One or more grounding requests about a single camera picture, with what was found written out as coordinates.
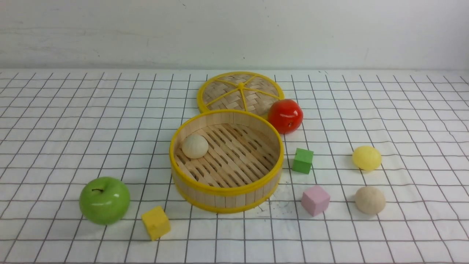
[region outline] red apple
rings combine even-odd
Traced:
[[[270,107],[267,120],[280,134],[288,134],[300,127],[303,111],[294,100],[278,100]]]

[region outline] bamboo steamer lid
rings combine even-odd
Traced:
[[[270,78],[248,71],[215,76],[202,85],[197,94],[201,113],[236,109],[267,118],[270,106],[284,99],[280,86]]]

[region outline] bamboo steamer basket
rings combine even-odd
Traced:
[[[205,156],[190,159],[182,142],[191,134],[209,144]],[[171,173],[181,196],[216,213],[254,208],[275,191],[282,173],[283,142],[258,115],[232,109],[201,113],[186,121],[169,147]]]
[[[278,100],[285,99],[280,86],[267,76],[233,71],[217,75],[206,81],[197,94],[201,113],[235,109],[253,113],[267,119],[267,113]]]

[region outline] yellow cube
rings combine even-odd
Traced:
[[[154,241],[171,231],[169,219],[161,206],[157,206],[142,214],[142,221],[150,235],[151,241]]]

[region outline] yellow ball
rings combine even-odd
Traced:
[[[381,165],[381,154],[372,146],[361,146],[353,151],[352,161],[358,168],[372,171]]]

